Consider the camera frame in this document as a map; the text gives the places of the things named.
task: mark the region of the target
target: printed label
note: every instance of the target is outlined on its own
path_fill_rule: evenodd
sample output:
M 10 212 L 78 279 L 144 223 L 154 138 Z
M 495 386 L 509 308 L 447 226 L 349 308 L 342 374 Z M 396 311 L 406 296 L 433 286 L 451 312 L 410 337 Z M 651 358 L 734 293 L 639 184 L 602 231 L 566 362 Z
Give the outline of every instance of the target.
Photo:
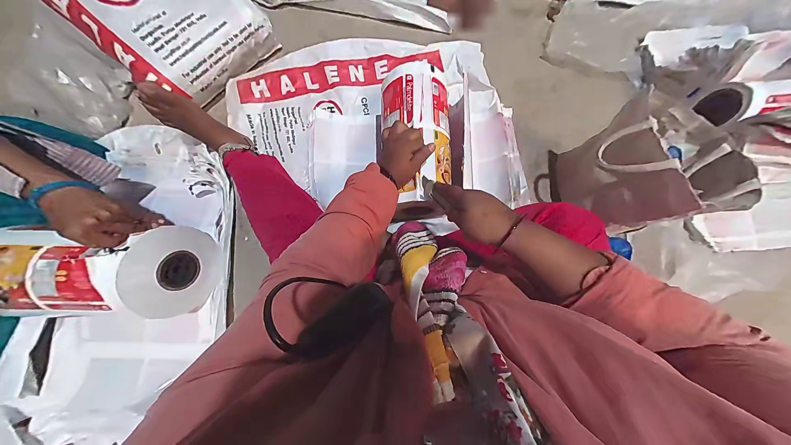
M 0 306 L 16 310 L 111 310 L 91 283 L 84 246 L 0 246 Z
M 380 55 L 367 59 L 328 60 L 310 67 L 294 67 L 237 81 L 241 104 L 282 101 L 305 94 L 324 93 L 339 86 L 380 85 L 398 65 L 425 60 L 442 70 L 439 51 L 404 57 Z

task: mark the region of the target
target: polypropylene bag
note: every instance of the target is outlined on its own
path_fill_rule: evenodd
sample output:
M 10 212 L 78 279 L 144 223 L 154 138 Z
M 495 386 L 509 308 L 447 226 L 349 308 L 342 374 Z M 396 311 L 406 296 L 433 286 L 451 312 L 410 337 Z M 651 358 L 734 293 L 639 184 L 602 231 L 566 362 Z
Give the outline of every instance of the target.
M 249 0 L 37 0 L 131 72 L 205 105 L 279 48 Z
M 448 13 L 428 6 L 426 0 L 253 0 L 274 7 L 302 4 L 320 10 L 338 11 L 378 20 L 399 21 L 432 31 L 450 33 Z

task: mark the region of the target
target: torn plastic bag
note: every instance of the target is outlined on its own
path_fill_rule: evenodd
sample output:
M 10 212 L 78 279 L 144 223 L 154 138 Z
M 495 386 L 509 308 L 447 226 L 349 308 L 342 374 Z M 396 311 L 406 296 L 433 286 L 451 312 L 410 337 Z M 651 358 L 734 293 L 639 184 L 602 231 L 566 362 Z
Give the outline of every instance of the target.
M 300 4 L 377 20 L 399 21 L 431 31 L 450 33 L 448 13 L 426 0 L 253 0 L 267 7 Z
M 696 215 L 687 228 L 718 252 L 790 247 L 791 219 L 783 215 L 791 215 L 791 32 L 732 42 L 723 36 L 737 32 L 715 32 L 712 40 L 700 40 L 701 33 L 693 31 L 649 34 L 643 51 L 645 79 L 664 91 L 688 95 L 697 113 L 737 139 L 740 151 L 758 167 L 763 196 L 749 210 Z M 693 49 L 679 55 L 684 48 Z M 709 76 L 727 83 L 709 85 Z M 685 162 L 717 155 L 685 144 L 683 135 L 666 135 L 674 137 Z
M 267 63 L 228 83 L 229 126 L 275 156 L 294 181 L 309 191 L 308 124 L 321 108 L 375 122 L 382 104 L 381 84 L 390 70 L 426 60 L 445 72 L 448 102 L 462 97 L 464 67 L 471 86 L 472 109 L 501 111 L 480 44 L 442 42 L 428 46 L 380 39 L 344 39 L 317 44 Z
M 131 113 L 129 73 L 42 2 L 9 0 L 0 113 L 99 138 Z
M 545 43 L 543 59 L 585 73 L 626 73 L 640 79 L 635 49 L 654 30 L 744 25 L 749 32 L 791 29 L 791 3 L 778 0 L 569 0 Z
M 751 124 L 744 153 L 758 166 L 763 197 L 749 211 L 696 215 L 687 229 L 718 252 L 791 247 L 791 108 L 743 124 Z
M 698 157 L 668 153 L 669 134 Z M 655 89 L 627 103 L 602 133 L 551 158 L 553 200 L 588 208 L 612 233 L 646 223 L 747 210 L 761 196 L 757 167 L 731 135 Z

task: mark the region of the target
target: crumpled plastic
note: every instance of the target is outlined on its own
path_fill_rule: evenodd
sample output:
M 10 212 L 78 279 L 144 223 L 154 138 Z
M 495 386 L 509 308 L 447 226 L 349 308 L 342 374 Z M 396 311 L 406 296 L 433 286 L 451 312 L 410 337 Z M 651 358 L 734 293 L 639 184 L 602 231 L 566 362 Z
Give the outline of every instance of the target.
M 13 24 L 0 45 L 0 113 L 100 138 L 132 107 L 129 72 L 41 1 L 9 0 Z
M 708 302 L 741 291 L 787 288 L 791 249 L 717 253 L 690 239 L 684 224 L 658 222 L 630 235 L 632 261 L 651 276 Z
M 369 17 L 377 20 L 390 20 L 419 26 L 431 31 L 449 34 L 452 29 L 448 13 L 428 6 L 426 0 L 253 0 L 266 7 L 286 4 L 299 4 Z
M 640 78 L 635 49 L 651 31 L 745 25 L 750 32 L 791 29 L 791 2 L 778 0 L 569 0 L 556 16 L 543 59 L 587 74 Z

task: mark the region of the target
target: packaging film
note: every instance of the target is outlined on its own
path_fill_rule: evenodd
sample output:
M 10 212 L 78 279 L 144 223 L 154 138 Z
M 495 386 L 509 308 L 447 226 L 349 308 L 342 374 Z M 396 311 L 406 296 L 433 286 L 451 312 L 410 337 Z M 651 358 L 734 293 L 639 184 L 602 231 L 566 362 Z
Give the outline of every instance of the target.
M 206 302 L 220 258 L 209 234 L 185 226 L 132 235 L 116 249 L 0 245 L 0 314 L 175 317 Z
M 430 199 L 426 185 L 461 184 L 464 156 L 463 152 L 455 157 L 451 153 L 449 109 L 445 76 L 425 61 L 394 68 L 382 83 L 383 130 L 400 120 L 420 129 L 423 143 L 435 145 L 415 177 L 399 190 L 394 221 L 442 216 L 442 208 Z

